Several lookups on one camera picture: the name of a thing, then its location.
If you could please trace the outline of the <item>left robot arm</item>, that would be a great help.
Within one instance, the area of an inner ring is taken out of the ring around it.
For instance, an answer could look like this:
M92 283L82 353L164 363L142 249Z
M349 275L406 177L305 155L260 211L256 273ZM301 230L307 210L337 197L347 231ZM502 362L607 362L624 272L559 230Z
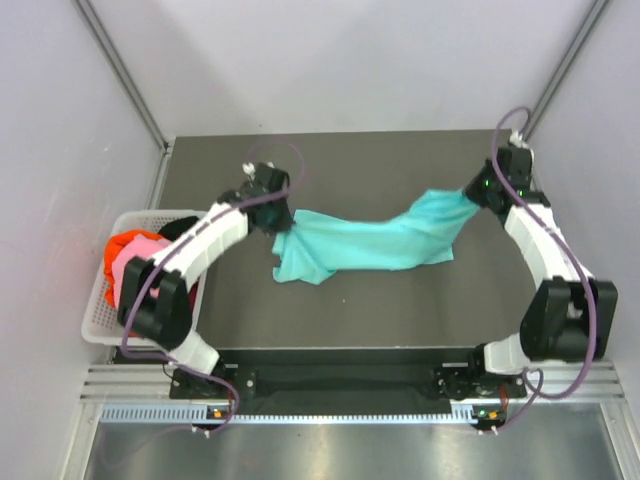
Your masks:
M243 170L241 186L221 194L177 240L147 259L130 259L120 290L121 350L128 350L130 333L150 341L170 361L194 371L192 384L209 397L224 390L227 374L216 366L218 351L193 326L189 293L219 257L254 230L275 235L293 226L289 174L262 162Z

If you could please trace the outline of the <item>teal t shirt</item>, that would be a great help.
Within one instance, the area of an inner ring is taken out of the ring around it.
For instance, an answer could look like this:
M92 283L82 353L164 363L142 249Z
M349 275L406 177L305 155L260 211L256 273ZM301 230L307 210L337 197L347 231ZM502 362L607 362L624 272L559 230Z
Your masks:
M479 211L462 191L428 190L409 209L379 222L298 210L291 230L276 236L272 270L278 283L319 285L339 271L401 271L454 259L453 245Z

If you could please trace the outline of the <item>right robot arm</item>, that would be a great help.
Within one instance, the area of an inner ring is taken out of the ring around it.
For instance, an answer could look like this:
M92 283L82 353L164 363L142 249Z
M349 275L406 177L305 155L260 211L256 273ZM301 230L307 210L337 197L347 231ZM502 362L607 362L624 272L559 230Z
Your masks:
M497 165L522 202L517 203L500 182L491 160L467 185L465 196L491 210L517 245L536 292L519 330L503 340L478 346L466 380L476 394L498 389L504 376L516 376L535 362L582 362L595 328L593 359L604 357L618 300L611 281L597 280L557 244L563 235L550 202L531 187L533 152L509 143L497 149Z

